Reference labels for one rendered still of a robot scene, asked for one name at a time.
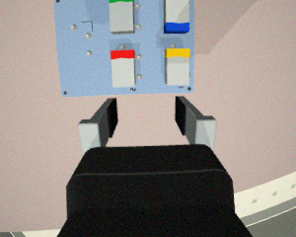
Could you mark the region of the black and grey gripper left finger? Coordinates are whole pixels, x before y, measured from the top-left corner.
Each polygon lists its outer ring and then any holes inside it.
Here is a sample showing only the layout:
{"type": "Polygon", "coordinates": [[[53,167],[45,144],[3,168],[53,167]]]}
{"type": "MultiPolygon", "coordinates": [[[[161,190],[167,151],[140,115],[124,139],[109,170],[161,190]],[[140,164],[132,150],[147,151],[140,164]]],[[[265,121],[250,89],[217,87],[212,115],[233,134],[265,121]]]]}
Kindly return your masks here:
{"type": "Polygon", "coordinates": [[[90,148],[104,147],[118,123],[116,98],[107,98],[90,119],[78,123],[82,154],[90,148]]]}

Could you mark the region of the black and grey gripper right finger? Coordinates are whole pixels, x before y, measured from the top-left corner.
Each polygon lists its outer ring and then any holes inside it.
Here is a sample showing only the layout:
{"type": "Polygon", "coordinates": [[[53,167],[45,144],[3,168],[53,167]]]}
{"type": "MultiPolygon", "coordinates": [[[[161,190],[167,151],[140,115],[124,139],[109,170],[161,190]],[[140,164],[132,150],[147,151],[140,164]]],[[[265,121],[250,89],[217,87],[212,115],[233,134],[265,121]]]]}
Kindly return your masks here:
{"type": "Polygon", "coordinates": [[[189,144],[204,144],[214,151],[217,120],[204,116],[185,96],[176,96],[175,121],[189,144]]]}

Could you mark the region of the white block with blue end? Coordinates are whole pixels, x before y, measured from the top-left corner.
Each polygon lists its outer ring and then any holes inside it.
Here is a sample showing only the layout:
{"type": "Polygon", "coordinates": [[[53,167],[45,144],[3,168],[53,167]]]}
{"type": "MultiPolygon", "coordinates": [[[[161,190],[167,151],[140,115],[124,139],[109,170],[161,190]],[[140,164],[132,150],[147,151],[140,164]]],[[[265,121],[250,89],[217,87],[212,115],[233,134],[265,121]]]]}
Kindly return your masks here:
{"type": "Polygon", "coordinates": [[[189,32],[189,0],[163,0],[164,34],[189,32]]]}

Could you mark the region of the white block with green end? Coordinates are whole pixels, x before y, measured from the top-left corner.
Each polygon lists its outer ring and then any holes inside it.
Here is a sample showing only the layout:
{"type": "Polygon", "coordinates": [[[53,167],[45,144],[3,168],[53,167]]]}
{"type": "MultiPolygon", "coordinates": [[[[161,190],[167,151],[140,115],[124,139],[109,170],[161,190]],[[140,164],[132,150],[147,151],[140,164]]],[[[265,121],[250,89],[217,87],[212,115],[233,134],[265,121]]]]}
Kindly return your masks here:
{"type": "Polygon", "coordinates": [[[111,33],[134,34],[133,0],[109,0],[109,3],[111,33]]]}

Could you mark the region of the grey block with yellow end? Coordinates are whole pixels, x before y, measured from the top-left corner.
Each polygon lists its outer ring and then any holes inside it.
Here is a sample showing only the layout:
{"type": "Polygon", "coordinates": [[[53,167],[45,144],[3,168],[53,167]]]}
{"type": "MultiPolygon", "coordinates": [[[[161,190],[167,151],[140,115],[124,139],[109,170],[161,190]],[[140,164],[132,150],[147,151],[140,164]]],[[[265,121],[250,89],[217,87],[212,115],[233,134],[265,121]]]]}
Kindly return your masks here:
{"type": "Polygon", "coordinates": [[[189,48],[165,49],[165,83],[189,85],[189,48]]]}

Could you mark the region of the white block with red end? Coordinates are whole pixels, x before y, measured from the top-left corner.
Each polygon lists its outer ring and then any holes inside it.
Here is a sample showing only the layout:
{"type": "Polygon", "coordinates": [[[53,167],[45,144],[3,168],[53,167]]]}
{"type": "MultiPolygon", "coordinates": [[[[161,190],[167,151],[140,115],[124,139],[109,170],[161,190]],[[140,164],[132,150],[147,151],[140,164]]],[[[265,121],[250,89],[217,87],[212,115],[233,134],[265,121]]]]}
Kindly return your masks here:
{"type": "Polygon", "coordinates": [[[135,50],[111,50],[113,87],[135,87],[135,50]]]}

